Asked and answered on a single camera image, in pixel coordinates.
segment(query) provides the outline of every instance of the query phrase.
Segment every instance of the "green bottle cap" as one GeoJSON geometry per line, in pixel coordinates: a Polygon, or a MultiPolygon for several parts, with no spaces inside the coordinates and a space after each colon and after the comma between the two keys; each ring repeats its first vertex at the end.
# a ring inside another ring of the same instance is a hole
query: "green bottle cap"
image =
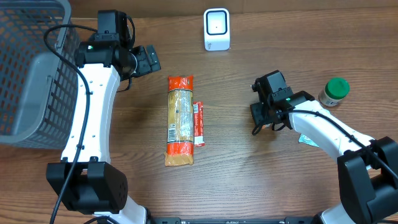
{"type": "Polygon", "coordinates": [[[325,92],[330,98],[340,100],[349,93],[349,84],[344,78],[332,78],[326,84],[325,92]]]}

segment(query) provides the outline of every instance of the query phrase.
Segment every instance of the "red packet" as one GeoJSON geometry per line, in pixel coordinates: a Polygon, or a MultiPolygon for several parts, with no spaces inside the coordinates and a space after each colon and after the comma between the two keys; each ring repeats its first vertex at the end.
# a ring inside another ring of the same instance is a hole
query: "red packet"
{"type": "Polygon", "coordinates": [[[203,139],[203,102],[193,102],[194,144],[195,147],[205,146],[203,139]]]}

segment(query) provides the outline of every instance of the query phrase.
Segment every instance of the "barcode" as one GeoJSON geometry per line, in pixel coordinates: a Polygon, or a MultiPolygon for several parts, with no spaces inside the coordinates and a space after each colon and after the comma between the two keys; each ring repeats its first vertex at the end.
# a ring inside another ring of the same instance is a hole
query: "barcode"
{"type": "Polygon", "coordinates": [[[167,132],[167,142],[175,141],[175,128],[169,128],[167,132]]]}
{"type": "Polygon", "coordinates": [[[198,105],[193,105],[193,113],[199,113],[198,105]]]}

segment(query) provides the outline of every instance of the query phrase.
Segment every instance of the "plastic bin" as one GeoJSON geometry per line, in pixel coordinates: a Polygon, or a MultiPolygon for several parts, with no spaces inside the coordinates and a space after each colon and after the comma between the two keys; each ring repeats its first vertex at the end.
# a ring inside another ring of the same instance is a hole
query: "plastic bin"
{"type": "MultiPolygon", "coordinates": [[[[77,74],[43,42],[52,26],[69,24],[68,1],[0,1],[0,144],[63,149],[72,127],[77,74]]],[[[49,34],[74,63],[75,29],[49,34]]]]}

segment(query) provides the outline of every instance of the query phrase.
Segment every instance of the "wood grain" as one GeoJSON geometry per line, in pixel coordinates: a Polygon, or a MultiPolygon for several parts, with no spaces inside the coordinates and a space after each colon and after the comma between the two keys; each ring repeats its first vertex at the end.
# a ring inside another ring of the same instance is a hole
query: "wood grain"
{"type": "MultiPolygon", "coordinates": [[[[317,96],[344,77],[351,91],[331,112],[364,134],[398,140],[397,18],[394,7],[237,14],[225,52],[205,51],[201,16],[135,19],[136,43],[155,45],[162,70],[114,102],[109,147],[129,195],[158,217],[281,218],[334,206],[337,168],[323,151],[288,129],[251,135],[249,105],[258,99],[249,86],[279,69],[294,91],[317,96]],[[194,99],[204,102],[206,146],[195,149],[193,166],[165,167],[167,77],[190,74],[194,99]]],[[[0,223],[47,223],[56,195],[45,169],[61,152],[0,152],[0,223]]],[[[87,219],[62,205],[57,223],[87,219]]]]}
{"type": "Polygon", "coordinates": [[[72,16],[97,18],[98,10],[116,9],[132,17],[199,16],[224,7],[230,13],[396,7],[396,0],[70,0],[72,16]]]}

